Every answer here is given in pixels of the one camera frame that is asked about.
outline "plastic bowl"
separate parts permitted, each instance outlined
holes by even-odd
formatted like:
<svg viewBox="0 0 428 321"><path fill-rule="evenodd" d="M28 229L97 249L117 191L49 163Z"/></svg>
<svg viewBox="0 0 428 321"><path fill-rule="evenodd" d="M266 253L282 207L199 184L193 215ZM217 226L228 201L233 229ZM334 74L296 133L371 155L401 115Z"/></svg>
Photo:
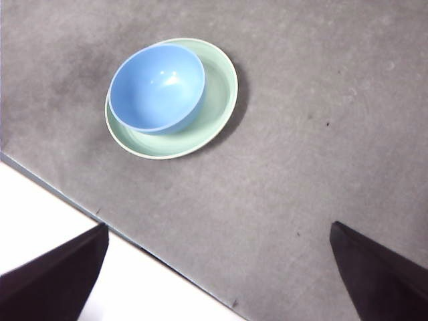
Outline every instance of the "plastic bowl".
<svg viewBox="0 0 428 321"><path fill-rule="evenodd" d="M202 106L205 71L189 49L175 44L147 47L117 70L108 94L114 117L146 134L180 131Z"/></svg>

